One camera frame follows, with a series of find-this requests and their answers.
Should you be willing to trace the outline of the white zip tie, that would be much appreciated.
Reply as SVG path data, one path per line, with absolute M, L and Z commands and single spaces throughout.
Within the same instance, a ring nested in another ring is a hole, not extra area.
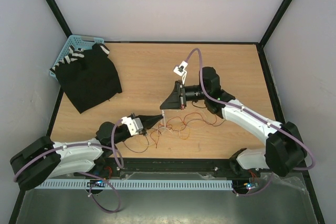
M 163 126 L 166 128 L 166 117 L 165 117 L 165 112 L 164 112 L 164 110 L 161 110 L 161 112 L 162 112 L 162 120 L 163 120 Z

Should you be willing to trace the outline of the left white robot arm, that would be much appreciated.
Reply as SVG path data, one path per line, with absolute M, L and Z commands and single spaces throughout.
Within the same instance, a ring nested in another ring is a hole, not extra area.
M 21 190 L 31 190 L 49 178 L 65 174 L 100 175 L 105 168 L 104 159 L 120 154 L 118 143 L 146 135 L 162 119 L 161 114 L 131 114 L 117 123 L 102 123 L 94 138 L 80 142 L 55 142 L 42 136 L 10 159 L 14 182 Z

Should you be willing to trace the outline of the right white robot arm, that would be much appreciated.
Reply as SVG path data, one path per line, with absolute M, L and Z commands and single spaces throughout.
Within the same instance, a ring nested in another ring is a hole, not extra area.
M 175 82 L 172 93 L 160 105 L 161 110 L 182 110 L 188 102 L 203 100 L 211 114 L 239 125 L 263 143 L 263 148 L 241 148 L 230 157 L 229 169 L 233 175 L 241 176 L 249 169 L 269 169 L 285 177 L 307 157 L 295 124 L 273 121 L 245 107 L 221 89 L 213 67 L 204 67 L 199 84 L 193 86 L 184 84 L 187 75 L 184 66 L 175 67 L 174 72 L 181 80 Z

